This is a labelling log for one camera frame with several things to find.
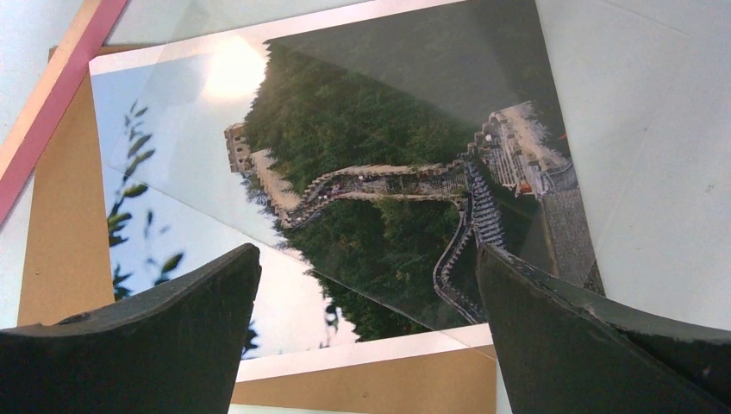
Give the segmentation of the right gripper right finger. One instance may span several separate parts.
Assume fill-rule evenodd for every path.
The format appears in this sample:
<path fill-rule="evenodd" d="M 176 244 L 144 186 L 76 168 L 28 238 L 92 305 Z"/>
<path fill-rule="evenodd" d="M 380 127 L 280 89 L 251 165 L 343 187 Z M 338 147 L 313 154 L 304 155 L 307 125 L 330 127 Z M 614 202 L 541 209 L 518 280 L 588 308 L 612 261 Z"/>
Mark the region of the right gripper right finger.
<path fill-rule="evenodd" d="M 491 245 L 476 277 L 513 412 L 729 412 L 728 331 L 617 303 Z"/>

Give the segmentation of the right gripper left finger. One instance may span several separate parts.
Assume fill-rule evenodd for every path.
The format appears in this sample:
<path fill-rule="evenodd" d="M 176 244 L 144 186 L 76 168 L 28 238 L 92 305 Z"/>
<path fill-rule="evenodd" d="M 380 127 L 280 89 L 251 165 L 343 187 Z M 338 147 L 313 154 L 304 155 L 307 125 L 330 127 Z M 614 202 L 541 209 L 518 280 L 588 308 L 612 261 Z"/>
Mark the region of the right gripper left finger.
<path fill-rule="evenodd" d="M 4 329 L 2 412 L 227 412 L 261 271 L 245 244 L 102 308 Z"/>

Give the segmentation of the pink wooden photo frame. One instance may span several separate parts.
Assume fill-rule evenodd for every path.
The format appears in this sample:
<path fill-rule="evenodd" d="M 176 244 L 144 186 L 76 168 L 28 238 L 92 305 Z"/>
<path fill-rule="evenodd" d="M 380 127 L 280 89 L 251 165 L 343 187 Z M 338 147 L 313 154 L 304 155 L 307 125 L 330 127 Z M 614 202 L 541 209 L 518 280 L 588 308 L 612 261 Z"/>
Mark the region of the pink wooden photo frame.
<path fill-rule="evenodd" d="M 126 7 L 125 0 L 84 1 L 1 145 L 1 221 L 5 222 L 42 152 Z"/>

